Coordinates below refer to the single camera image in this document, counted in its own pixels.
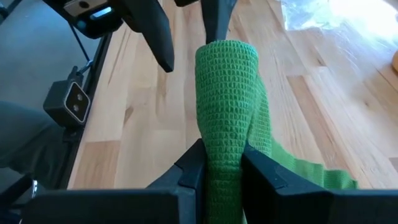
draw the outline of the black cable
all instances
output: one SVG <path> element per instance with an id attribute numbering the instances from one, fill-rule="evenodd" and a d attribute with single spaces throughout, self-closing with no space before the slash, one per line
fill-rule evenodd
<path id="1" fill-rule="evenodd" d="M 88 54 L 87 54 L 87 52 L 86 52 L 86 49 L 84 48 L 83 44 L 81 43 L 79 36 L 77 36 L 77 33 L 76 33 L 75 28 L 73 27 L 73 25 L 72 25 L 71 23 L 69 23 L 69 26 L 70 26 L 70 28 L 71 28 L 71 30 L 72 30 L 72 32 L 73 32 L 73 35 L 75 36 L 77 42 L 79 43 L 79 46 L 80 46 L 80 48 L 81 48 L 81 51 L 83 52 L 83 54 L 85 55 L 85 58 L 87 59 L 87 62 L 89 62 L 89 61 L 90 61 L 90 58 L 88 57 Z"/>

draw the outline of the wooden table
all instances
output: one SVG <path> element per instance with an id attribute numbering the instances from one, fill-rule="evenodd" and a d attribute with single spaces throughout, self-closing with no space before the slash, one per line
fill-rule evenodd
<path id="1" fill-rule="evenodd" d="M 126 25 L 113 34 L 69 189 L 146 187 L 200 137 L 194 82 L 195 51 L 205 42 L 200 5 L 181 9 L 163 0 L 163 7 L 174 72 L 166 74 Z M 398 77 L 390 66 L 397 46 L 386 36 L 349 22 L 287 32 L 280 2 L 239 0 L 228 38 L 257 48 L 273 133 L 286 149 L 349 170 L 362 188 L 398 187 Z"/>

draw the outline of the knit texture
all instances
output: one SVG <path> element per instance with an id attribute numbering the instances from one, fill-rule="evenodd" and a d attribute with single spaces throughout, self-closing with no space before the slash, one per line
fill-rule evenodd
<path id="1" fill-rule="evenodd" d="M 241 169 L 246 140 L 284 167 L 327 189 L 354 189 L 342 170 L 296 159 L 271 134 L 268 100 L 257 74 L 258 54 L 244 42 L 223 40 L 196 53 L 198 127 L 206 146 L 206 222 L 241 223 Z"/>

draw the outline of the gray fabric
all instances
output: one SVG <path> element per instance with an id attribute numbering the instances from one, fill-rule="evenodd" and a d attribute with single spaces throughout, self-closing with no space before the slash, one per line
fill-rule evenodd
<path id="1" fill-rule="evenodd" d="M 52 189 L 67 150 L 62 134 L 45 112 L 0 101 L 0 167 L 29 174 Z"/>

